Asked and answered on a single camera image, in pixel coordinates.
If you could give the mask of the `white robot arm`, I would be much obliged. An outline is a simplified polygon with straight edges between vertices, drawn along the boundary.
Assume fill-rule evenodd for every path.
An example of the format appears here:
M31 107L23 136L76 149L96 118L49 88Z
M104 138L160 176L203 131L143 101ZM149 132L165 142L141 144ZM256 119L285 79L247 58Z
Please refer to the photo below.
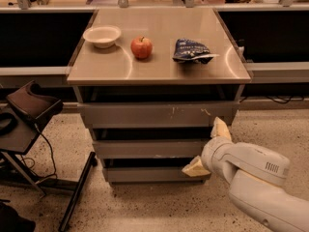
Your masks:
M216 118L211 140L183 173L218 175L229 184L231 202L272 232L309 232L309 202L283 189L289 169L290 160L279 153L233 142L226 123Z

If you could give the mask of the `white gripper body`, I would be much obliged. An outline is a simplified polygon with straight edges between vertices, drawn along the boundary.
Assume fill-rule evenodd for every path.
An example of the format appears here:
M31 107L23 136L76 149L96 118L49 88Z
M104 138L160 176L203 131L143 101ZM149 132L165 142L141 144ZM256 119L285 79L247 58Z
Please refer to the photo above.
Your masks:
M215 137L205 146L201 154L202 165L211 173L217 174L231 183L237 168L230 162L229 151L234 143L225 137Z

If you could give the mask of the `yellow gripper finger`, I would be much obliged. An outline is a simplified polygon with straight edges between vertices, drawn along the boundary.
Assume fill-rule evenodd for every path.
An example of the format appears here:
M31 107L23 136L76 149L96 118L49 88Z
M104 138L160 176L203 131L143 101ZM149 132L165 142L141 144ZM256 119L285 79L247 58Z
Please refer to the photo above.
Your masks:
M229 128L226 123L219 117L216 117L213 121L213 127L211 130L211 139L222 137L224 139L232 140Z
M183 169L182 173L189 177L199 177L210 175L211 172L203 165L201 157L195 157L189 164Z

